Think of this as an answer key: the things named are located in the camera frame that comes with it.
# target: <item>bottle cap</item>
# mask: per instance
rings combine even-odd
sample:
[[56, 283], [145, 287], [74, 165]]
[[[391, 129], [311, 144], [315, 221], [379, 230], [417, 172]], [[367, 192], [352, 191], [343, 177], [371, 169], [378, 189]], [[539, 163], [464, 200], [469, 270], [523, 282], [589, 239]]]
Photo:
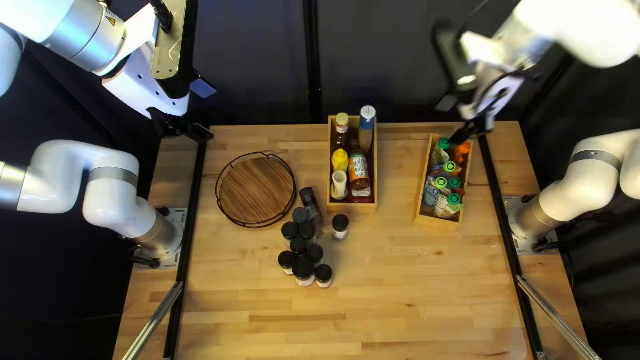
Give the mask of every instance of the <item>bottle cap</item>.
[[374, 109], [371, 105], [362, 106], [362, 109], [360, 109], [360, 116], [369, 120], [372, 117], [376, 116], [376, 109]]
[[291, 240], [291, 244], [289, 245], [291, 248], [291, 252], [294, 255], [303, 255], [307, 252], [307, 241], [299, 236], [296, 236], [293, 240]]
[[342, 149], [337, 149], [333, 152], [333, 155], [331, 155], [331, 160], [335, 163], [347, 161], [347, 152]]
[[441, 149], [447, 150], [449, 148], [449, 139], [448, 138], [439, 138], [438, 146]]
[[447, 202], [451, 205], [457, 205], [461, 200], [462, 198], [457, 193], [451, 193], [449, 196], [447, 196]]
[[349, 226], [349, 218], [345, 214], [338, 214], [331, 220], [331, 226], [336, 231], [345, 231]]
[[452, 176], [449, 179], [449, 183], [447, 184], [447, 187], [450, 189], [455, 189], [455, 188], [459, 188], [460, 187], [460, 178], [457, 176]]
[[316, 280], [319, 282], [327, 282], [331, 280], [331, 276], [333, 275], [333, 270], [327, 264], [320, 264], [316, 266]]
[[346, 113], [339, 113], [335, 116], [335, 123], [338, 125], [346, 125], [349, 122], [349, 115]]
[[318, 261], [322, 260], [322, 256], [324, 255], [324, 250], [322, 249], [322, 246], [318, 244], [311, 244], [307, 248], [306, 255], [309, 258], [309, 260], [313, 261], [314, 263], [317, 263]]
[[469, 140], [458, 145], [458, 147], [456, 148], [456, 151], [459, 151], [462, 154], [468, 153], [469, 150], [471, 150], [471, 142]]
[[308, 279], [314, 274], [314, 264], [306, 256], [298, 256], [291, 267], [293, 275], [299, 279]]
[[298, 225], [298, 235], [305, 240], [309, 240], [316, 234], [316, 228], [310, 222], [303, 222]]
[[446, 172], [452, 172], [453, 170], [456, 170], [456, 163], [453, 161], [447, 161], [444, 163], [442, 168], [444, 168]]
[[300, 199], [302, 199], [303, 202], [305, 197], [313, 197], [313, 198], [316, 197], [316, 195], [314, 194], [314, 190], [310, 186], [300, 189], [299, 194], [300, 194]]
[[438, 188], [438, 189], [444, 189], [444, 188], [446, 188], [446, 187], [447, 187], [447, 180], [446, 180], [444, 177], [440, 176], [440, 177], [438, 177], [438, 178], [436, 179], [436, 181], [434, 182], [434, 184], [435, 184], [436, 188]]
[[288, 221], [282, 224], [280, 229], [285, 239], [291, 240], [298, 234], [298, 225], [295, 222]]
[[281, 267], [288, 269], [291, 268], [295, 259], [296, 256], [291, 251], [285, 250], [278, 255], [278, 264]]
[[305, 208], [295, 208], [295, 209], [293, 209], [293, 221], [294, 222], [296, 222], [298, 224], [302, 224], [303, 222], [307, 221], [308, 217], [309, 217], [309, 213], [307, 213], [307, 210]]

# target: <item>wooden crate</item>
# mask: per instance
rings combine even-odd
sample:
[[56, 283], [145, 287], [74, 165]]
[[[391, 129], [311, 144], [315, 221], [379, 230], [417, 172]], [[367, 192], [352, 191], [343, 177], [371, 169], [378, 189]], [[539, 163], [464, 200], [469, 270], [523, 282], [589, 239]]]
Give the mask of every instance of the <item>wooden crate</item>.
[[[359, 116], [349, 116], [349, 133], [351, 136], [358, 136], [358, 126], [360, 124]], [[335, 140], [335, 115], [329, 116], [328, 130], [329, 130], [329, 144], [327, 158], [327, 184], [326, 184], [326, 211], [328, 213], [374, 213], [378, 208], [378, 130], [377, 124], [373, 127], [373, 143], [371, 144], [373, 158], [369, 162], [369, 180], [373, 186], [373, 202], [337, 202], [331, 198], [331, 174], [333, 173], [333, 167], [331, 165], [331, 144]]]
[[[457, 214], [455, 214], [453, 217], [451, 218], [438, 218], [432, 215], [427, 215], [424, 213], [424, 206], [422, 205], [422, 196], [424, 195], [424, 184], [427, 181], [427, 176], [429, 175], [429, 173], [431, 172], [431, 167], [429, 166], [429, 159], [431, 157], [431, 151], [433, 150], [433, 147], [438, 143], [438, 139], [440, 139], [441, 137], [443, 137], [440, 134], [431, 134], [429, 136], [429, 148], [427, 149], [427, 158], [424, 161], [424, 167], [422, 168], [422, 180], [418, 183], [418, 199], [417, 199], [417, 203], [415, 205], [415, 222], [421, 223], [421, 224], [429, 224], [429, 225], [435, 225], [438, 227], [442, 227], [444, 229], [449, 229], [449, 230], [455, 230], [456, 228], [458, 228], [458, 225], [462, 222], [462, 216], [465, 212], [465, 210], [460, 210]], [[462, 156], [462, 158], [464, 159], [464, 162], [462, 165], [462, 171], [460, 172], [460, 174], [458, 174], [458, 177], [460, 178], [461, 182], [462, 182], [462, 188], [466, 191], [467, 190], [467, 179], [469, 178], [469, 168], [471, 167], [470, 164], [470, 159], [471, 159], [471, 153], [473, 152], [473, 141], [471, 141], [471, 150], [469, 150], [468, 154], [464, 154]], [[462, 204], [465, 203], [465, 198], [462, 198]]]

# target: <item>black curtain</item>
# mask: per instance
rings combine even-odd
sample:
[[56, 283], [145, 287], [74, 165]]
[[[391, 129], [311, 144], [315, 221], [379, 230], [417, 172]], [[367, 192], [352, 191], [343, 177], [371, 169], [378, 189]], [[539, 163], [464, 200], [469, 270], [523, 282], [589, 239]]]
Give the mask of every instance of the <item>black curtain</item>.
[[[561, 179], [573, 146], [640, 127], [640, 59], [610, 69], [574, 61], [521, 121], [541, 188]], [[640, 358], [640, 201], [617, 189], [604, 209], [559, 229], [561, 252], [591, 346], [607, 360]]]

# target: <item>metal mounting plate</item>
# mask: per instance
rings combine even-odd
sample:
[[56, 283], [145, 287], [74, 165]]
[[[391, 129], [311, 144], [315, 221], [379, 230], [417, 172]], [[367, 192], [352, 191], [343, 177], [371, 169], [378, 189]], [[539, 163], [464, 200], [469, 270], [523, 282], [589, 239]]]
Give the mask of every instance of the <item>metal mounting plate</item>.
[[[184, 229], [184, 222], [187, 219], [187, 208], [173, 208], [169, 209], [170, 213], [166, 217], [173, 224], [178, 224], [182, 229]], [[180, 252], [182, 250], [182, 244], [178, 246], [178, 249], [175, 251], [173, 256], [168, 258], [160, 259], [160, 266], [157, 268], [152, 268], [148, 265], [143, 265], [139, 263], [133, 264], [133, 267], [140, 270], [169, 270], [169, 269], [177, 269], [178, 263], [180, 262]], [[148, 258], [145, 254], [145, 249], [138, 248], [133, 253], [135, 256], [142, 256]]]
[[[523, 195], [503, 195], [502, 201], [504, 203], [504, 210], [508, 214], [511, 209], [514, 209], [518, 206], [522, 206], [523, 202], [521, 201]], [[531, 249], [531, 247], [536, 243], [537, 239], [520, 239], [517, 238], [514, 234], [511, 234], [513, 237], [513, 245], [516, 247], [516, 252], [518, 255], [555, 255], [558, 254], [557, 249], [548, 249], [543, 250], [541, 252], [535, 252]], [[556, 235], [555, 230], [551, 230], [551, 232], [546, 235], [549, 242], [558, 241], [558, 237]]]

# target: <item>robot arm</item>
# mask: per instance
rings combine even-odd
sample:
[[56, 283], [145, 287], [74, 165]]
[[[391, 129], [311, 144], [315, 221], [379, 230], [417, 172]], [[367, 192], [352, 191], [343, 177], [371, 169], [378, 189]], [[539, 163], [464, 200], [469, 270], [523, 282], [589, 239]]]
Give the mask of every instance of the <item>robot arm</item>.
[[628, 0], [521, 0], [492, 38], [451, 29], [435, 38], [458, 110], [483, 123], [474, 129], [482, 133], [554, 42], [590, 66], [612, 67], [640, 51], [640, 16]]
[[202, 97], [215, 90], [191, 64], [197, 0], [170, 4], [172, 12], [162, 0], [151, 0], [123, 22], [96, 0], [0, 0], [0, 23], [100, 76], [105, 88], [142, 115], [179, 117], [187, 112], [192, 81], [204, 89], [196, 91]]
[[564, 178], [509, 212], [518, 238], [537, 239], [575, 217], [607, 205], [620, 188], [640, 199], [640, 129], [594, 136], [574, 148]]
[[89, 171], [83, 215], [91, 224], [132, 238], [155, 258], [180, 245], [179, 230], [136, 196], [138, 160], [126, 152], [71, 140], [38, 146], [26, 169], [0, 161], [0, 208], [64, 213], [76, 203]]

